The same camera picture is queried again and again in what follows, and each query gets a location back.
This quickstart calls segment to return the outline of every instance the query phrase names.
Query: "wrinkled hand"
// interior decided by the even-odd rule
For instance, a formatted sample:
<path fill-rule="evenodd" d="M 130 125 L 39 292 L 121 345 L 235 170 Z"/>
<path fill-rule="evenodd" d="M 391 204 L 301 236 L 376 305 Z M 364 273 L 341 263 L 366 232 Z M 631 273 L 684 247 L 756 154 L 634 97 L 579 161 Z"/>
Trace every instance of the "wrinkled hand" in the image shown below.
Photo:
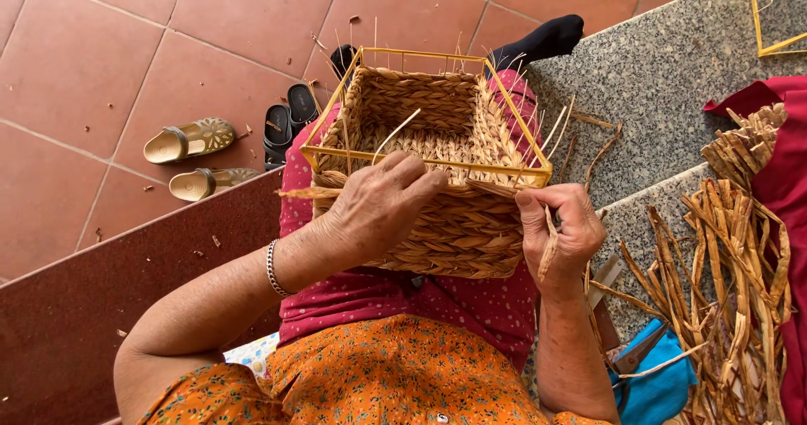
<path fill-rule="evenodd" d="M 350 175 L 324 219 L 327 234 L 340 248 L 340 263 L 360 266 L 406 239 L 417 214 L 448 183 L 442 172 L 402 151 Z"/>
<path fill-rule="evenodd" d="M 538 281 L 537 274 L 549 231 L 546 212 L 539 202 L 557 209 L 562 222 L 558 228 L 557 251 L 542 282 Z M 516 203 L 524 226 L 524 256 L 541 297 L 565 300 L 580 296 L 583 290 L 580 275 L 605 241 L 605 229 L 583 187 L 563 183 L 519 192 Z"/>

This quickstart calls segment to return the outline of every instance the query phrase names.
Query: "silver bracelet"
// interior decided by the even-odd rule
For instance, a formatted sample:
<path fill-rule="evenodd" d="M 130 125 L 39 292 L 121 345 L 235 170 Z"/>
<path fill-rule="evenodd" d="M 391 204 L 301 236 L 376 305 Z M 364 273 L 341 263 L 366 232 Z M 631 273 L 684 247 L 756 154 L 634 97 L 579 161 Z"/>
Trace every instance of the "silver bracelet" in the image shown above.
<path fill-rule="evenodd" d="M 272 243 L 269 244 L 268 250 L 266 250 L 266 275 L 269 277 L 269 283 L 272 285 L 272 289 L 274 289 L 277 294 L 280 294 L 283 297 L 291 297 L 294 296 L 294 294 L 283 289 L 283 287 L 277 283 L 277 279 L 274 277 L 274 261 L 272 260 L 272 256 L 274 255 L 274 245 L 279 240 L 280 239 L 275 239 L 272 241 Z"/>

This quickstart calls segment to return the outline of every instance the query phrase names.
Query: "woman's left hand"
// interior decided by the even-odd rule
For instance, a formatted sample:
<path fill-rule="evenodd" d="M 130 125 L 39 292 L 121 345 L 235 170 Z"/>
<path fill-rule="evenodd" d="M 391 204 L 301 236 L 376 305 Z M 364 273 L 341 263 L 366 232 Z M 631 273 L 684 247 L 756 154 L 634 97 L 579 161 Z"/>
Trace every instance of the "woman's left hand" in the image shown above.
<path fill-rule="evenodd" d="M 448 183 L 402 151 L 350 175 L 331 209 L 314 222 L 345 269 L 377 259 L 409 236 L 417 214 Z"/>

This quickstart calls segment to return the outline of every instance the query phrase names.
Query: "beige sandal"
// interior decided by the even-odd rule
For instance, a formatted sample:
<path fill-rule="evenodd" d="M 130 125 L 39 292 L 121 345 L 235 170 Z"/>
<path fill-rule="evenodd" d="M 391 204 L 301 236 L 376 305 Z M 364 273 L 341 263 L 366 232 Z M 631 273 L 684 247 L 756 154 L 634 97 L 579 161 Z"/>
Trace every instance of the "beige sandal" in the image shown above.
<path fill-rule="evenodd" d="M 161 165 L 188 157 L 223 150 L 235 139 L 236 130 L 229 122 L 208 117 L 179 127 L 165 127 L 143 148 L 148 162 Z"/>
<path fill-rule="evenodd" d="M 199 201 L 259 174 L 261 174 L 259 171 L 249 168 L 227 168 L 227 170 L 197 168 L 195 172 L 174 176 L 168 184 L 168 189 L 171 195 L 180 200 Z"/>

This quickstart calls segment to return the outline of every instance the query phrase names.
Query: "woven basket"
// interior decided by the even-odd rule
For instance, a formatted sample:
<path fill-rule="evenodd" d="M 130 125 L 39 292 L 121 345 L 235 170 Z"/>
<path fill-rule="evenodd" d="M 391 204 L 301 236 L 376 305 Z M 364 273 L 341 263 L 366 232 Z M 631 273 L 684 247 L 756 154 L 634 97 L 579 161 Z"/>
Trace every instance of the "woven basket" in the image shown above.
<path fill-rule="evenodd" d="M 482 75 L 357 66 L 361 54 L 374 49 L 359 50 L 348 69 L 354 71 L 349 88 L 338 90 L 303 144 L 301 151 L 315 172 L 314 187 L 297 196 L 314 198 L 317 217 L 331 208 L 348 175 L 370 164 L 379 146 L 379 158 L 396 150 L 413 153 L 431 168 L 448 172 L 449 185 L 423 207 L 409 239 L 367 266 L 466 278 L 509 277 L 524 257 L 514 195 L 522 188 L 543 187 L 550 179 L 550 163 L 530 135 L 533 151 L 527 162 L 538 156 L 540 165 L 530 168 L 523 162 L 510 140 L 504 108 L 497 105 Z M 484 61 L 490 67 L 485 58 L 456 58 Z M 342 108 L 336 121 L 319 146 L 309 146 L 338 95 Z M 525 127 L 509 96 L 506 100 Z M 382 146 L 417 109 L 420 113 Z"/>

